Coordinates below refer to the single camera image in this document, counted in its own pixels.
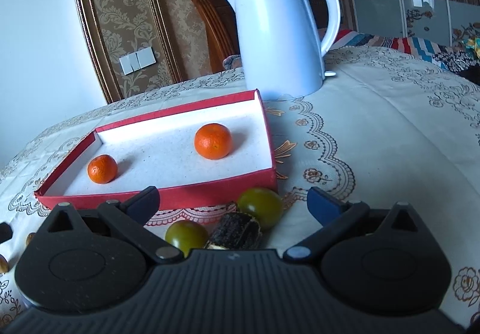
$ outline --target white kettle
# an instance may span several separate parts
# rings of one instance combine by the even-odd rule
[[[265,100],[311,94],[323,84],[323,56],[340,26],[340,3],[326,0],[328,27],[320,40],[309,0],[227,0],[237,18],[248,89]]]

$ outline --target ribbed black surface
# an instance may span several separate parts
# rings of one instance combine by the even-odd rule
[[[53,316],[30,309],[5,333],[30,334],[456,334],[440,312],[375,317],[331,297],[313,269],[274,251],[195,250],[158,266],[131,299],[106,311]]]

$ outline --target brown nut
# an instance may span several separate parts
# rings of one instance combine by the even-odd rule
[[[8,273],[9,270],[8,261],[3,255],[0,255],[0,273]]]
[[[34,236],[35,236],[35,232],[31,232],[27,235],[27,239],[25,240],[25,247],[27,247],[30,244]]]

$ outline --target white tablecloth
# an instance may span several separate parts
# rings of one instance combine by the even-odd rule
[[[280,194],[289,208],[267,246],[282,252],[320,228],[306,208],[311,186],[374,208],[408,201],[452,266],[442,310],[467,326],[480,314],[480,88],[382,47],[339,49],[327,55],[326,63],[337,76],[315,94],[265,103]],[[34,190],[93,128],[243,90],[237,68],[119,101],[45,130],[0,171],[1,220],[13,228],[0,254],[10,267],[18,261],[26,236],[48,214]],[[162,211],[147,227],[163,236],[173,221],[211,223],[225,210]],[[0,276],[1,324],[24,309],[11,269]]]

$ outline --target small orange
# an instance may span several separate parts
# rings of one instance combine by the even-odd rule
[[[229,129],[221,124],[207,124],[195,134],[193,141],[197,152],[211,160],[222,159],[233,148],[232,135]]]
[[[110,155],[99,155],[87,166],[90,179],[96,184],[108,184],[117,176],[117,162]]]

